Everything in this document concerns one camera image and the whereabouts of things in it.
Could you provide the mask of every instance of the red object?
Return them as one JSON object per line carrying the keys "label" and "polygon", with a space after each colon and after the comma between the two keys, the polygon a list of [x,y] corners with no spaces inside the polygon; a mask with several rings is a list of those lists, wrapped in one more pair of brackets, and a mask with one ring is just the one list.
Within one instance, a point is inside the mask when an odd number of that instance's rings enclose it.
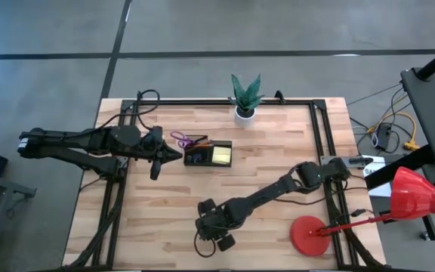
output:
{"label": "red object", "polygon": [[325,228],[325,224],[313,216],[302,216],[293,222],[290,240],[303,255],[317,256],[325,253],[330,245],[330,233],[361,224],[387,219],[406,220],[435,214],[435,187],[421,175],[399,167],[393,178],[390,214],[376,218]]}
{"label": "red object", "polygon": [[390,214],[387,215],[382,215],[376,218],[369,218],[366,220],[362,220],[362,221],[358,221],[358,222],[354,222],[354,223],[350,223],[350,224],[345,224],[345,225],[341,225],[341,226],[337,226],[337,227],[330,227],[330,228],[326,228],[326,229],[318,229],[315,230],[315,234],[316,235],[326,235],[329,233],[332,233],[334,231],[339,231],[339,230],[344,230],[347,228],[351,228],[351,227],[355,227],[361,224],[367,224],[367,223],[375,223],[375,222],[379,222],[379,221],[385,221],[387,219],[391,219],[392,216],[390,216]]}
{"label": "red object", "polygon": [[435,214],[435,187],[418,173],[399,167],[392,183],[393,219],[414,219]]}
{"label": "red object", "polygon": [[323,227],[325,224],[316,217],[299,217],[290,229],[290,240],[293,246],[306,256],[318,256],[325,253],[330,245],[330,236],[313,235],[316,230]]}

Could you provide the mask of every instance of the sticky note pad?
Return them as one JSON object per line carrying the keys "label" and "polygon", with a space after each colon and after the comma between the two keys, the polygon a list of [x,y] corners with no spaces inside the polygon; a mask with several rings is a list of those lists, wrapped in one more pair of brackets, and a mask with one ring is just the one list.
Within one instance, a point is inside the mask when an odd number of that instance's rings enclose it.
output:
{"label": "sticky note pad", "polygon": [[227,147],[214,147],[212,152],[212,162],[229,164],[231,161],[231,149]]}

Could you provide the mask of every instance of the butcher block tabletop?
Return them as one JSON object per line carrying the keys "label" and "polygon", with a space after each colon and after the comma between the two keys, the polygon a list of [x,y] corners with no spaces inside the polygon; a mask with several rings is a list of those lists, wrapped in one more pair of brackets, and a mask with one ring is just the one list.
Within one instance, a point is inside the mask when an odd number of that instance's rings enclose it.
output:
{"label": "butcher block tabletop", "polygon": [[[345,99],[323,98],[329,113],[333,140],[338,156],[355,156],[357,149]],[[119,113],[122,99],[103,99],[96,126]],[[150,106],[141,106],[139,111]],[[320,111],[318,114],[322,144],[328,154]],[[147,126],[164,129],[168,145],[182,151],[171,131],[184,134],[206,134],[212,140],[233,142],[232,167],[184,166],[183,160],[162,165],[157,181],[150,179],[151,164],[144,160],[129,161],[127,184],[120,218],[113,269],[123,270],[300,270],[336,268],[332,245],[324,255],[307,257],[290,243],[293,220],[302,215],[320,218],[326,224],[329,217],[325,201],[300,206],[287,202],[269,202],[257,208],[243,226],[230,233],[236,240],[231,249],[210,258],[196,254],[193,246],[198,218],[198,202],[212,198],[217,205],[232,197],[246,197],[278,180],[299,162],[318,162],[310,108],[301,105],[261,105],[251,128],[238,128],[234,123],[234,108],[228,105],[160,105],[141,116]],[[137,121],[143,132],[146,129]],[[361,175],[359,170],[351,170]],[[87,171],[82,186],[98,176]],[[63,264],[75,261],[95,235],[100,219],[106,182],[98,181],[86,187],[76,203]],[[365,187],[365,181],[350,178],[348,187]],[[372,209],[367,190],[345,192],[349,211]],[[312,202],[324,197],[323,189],[304,195],[290,193],[281,199]],[[365,213],[352,222],[373,216]],[[355,227],[363,245],[380,262],[384,252],[375,224]],[[103,241],[102,259],[108,250],[107,234]],[[203,254],[212,251],[212,243],[199,240]],[[341,234],[345,263],[347,243]]]}

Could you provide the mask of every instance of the concrete floor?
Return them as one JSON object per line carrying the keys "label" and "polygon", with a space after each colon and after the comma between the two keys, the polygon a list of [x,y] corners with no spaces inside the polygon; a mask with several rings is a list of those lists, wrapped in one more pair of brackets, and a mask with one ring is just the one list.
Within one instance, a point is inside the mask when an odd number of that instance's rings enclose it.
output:
{"label": "concrete floor", "polygon": [[[0,54],[110,53],[124,3],[0,0]],[[121,52],[382,49],[435,49],[435,0],[134,0]],[[395,85],[401,70],[432,57],[122,59],[109,97],[147,88],[163,97],[224,97],[231,94],[231,73],[245,82],[261,73],[267,96],[279,89],[289,97],[352,101]],[[0,154],[10,160],[5,176],[38,188],[0,236],[0,271],[60,265],[82,171],[54,159],[20,158],[18,135],[34,127],[91,127],[108,67],[108,59],[0,60]],[[350,115],[371,125],[392,94],[354,104]],[[412,130],[406,119],[397,123]],[[417,142],[426,144],[420,129]],[[361,151],[375,154],[365,141]],[[387,209],[387,201],[373,202]],[[424,230],[420,221],[379,224],[379,230],[388,264],[435,270],[435,242],[416,236]]]}

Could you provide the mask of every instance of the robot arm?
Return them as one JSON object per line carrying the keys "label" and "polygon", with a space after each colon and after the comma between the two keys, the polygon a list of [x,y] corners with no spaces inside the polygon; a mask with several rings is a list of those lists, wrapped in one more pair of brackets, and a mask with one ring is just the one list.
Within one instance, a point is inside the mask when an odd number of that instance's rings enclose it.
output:
{"label": "robot arm", "polygon": [[[182,158],[182,154],[170,148],[162,139],[162,127],[154,126],[141,137],[135,125],[117,125],[91,128],[82,132],[45,131],[34,128],[20,135],[18,153],[24,158],[52,157],[92,169],[105,177],[121,177],[120,170],[126,161],[116,158],[131,157],[152,162],[150,178],[156,180],[161,165]],[[95,157],[75,151],[84,150]]]}
{"label": "robot arm", "polygon": [[[292,177],[294,172],[300,180]],[[323,166],[318,166],[314,162],[303,162],[291,168],[288,174],[283,175],[278,181],[251,196],[232,198],[219,206],[216,206],[212,199],[200,202],[199,218],[196,220],[197,233],[202,240],[216,241],[219,249],[225,251],[235,244],[228,230],[240,228],[256,208],[285,193],[311,193],[320,188],[324,181],[344,180],[349,177],[350,173],[341,159],[333,159]]]}

